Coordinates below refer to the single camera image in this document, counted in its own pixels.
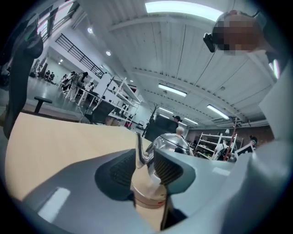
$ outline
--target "desk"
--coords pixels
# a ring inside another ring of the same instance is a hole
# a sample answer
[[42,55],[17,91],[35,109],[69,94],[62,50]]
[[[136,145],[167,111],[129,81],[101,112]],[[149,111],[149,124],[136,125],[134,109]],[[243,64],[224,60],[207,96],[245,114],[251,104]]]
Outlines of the desk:
[[99,98],[98,96],[94,95],[93,93],[91,93],[91,92],[89,92],[89,91],[86,91],[85,89],[82,89],[82,88],[80,88],[80,87],[77,87],[77,89],[76,89],[76,94],[75,94],[75,96],[74,96],[74,100],[75,100],[75,98],[76,98],[76,96],[77,96],[79,90],[82,90],[82,91],[83,91],[83,94],[82,94],[82,96],[81,96],[81,98],[80,98],[80,100],[79,100],[79,102],[78,102],[78,104],[77,104],[78,106],[81,104],[82,99],[84,98],[84,96],[85,96],[86,93],[88,93],[89,95],[92,95],[92,96],[93,96],[93,99],[92,99],[91,104],[89,105],[89,108],[92,106],[93,101],[94,101],[96,98]]
[[[146,149],[150,142],[142,139]],[[122,127],[64,122],[20,113],[7,146],[5,179],[11,196],[24,197],[66,166],[105,154],[133,149],[134,132]],[[147,180],[147,166],[137,169],[136,181]],[[164,206],[137,212],[158,231]]]

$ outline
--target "floor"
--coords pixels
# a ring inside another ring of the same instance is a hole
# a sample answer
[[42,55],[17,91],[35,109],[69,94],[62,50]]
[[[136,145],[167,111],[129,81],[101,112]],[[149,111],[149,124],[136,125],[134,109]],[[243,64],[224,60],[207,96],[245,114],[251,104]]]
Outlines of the floor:
[[[41,107],[52,112],[59,112],[66,115],[75,115],[78,118],[82,117],[81,112],[85,112],[88,108],[90,102],[82,102],[80,108],[76,103],[65,99],[65,96],[61,92],[61,89],[56,85],[52,85],[44,80],[37,78],[28,78],[27,85],[27,102],[28,106],[36,106],[37,100],[34,99],[35,96],[40,96],[52,100],[52,104],[44,103]],[[9,93],[7,88],[2,89],[0,87],[0,116],[5,110],[6,104],[8,104]],[[4,168],[5,168],[5,155],[8,140],[3,134],[3,128],[0,127],[0,179],[4,181]]]

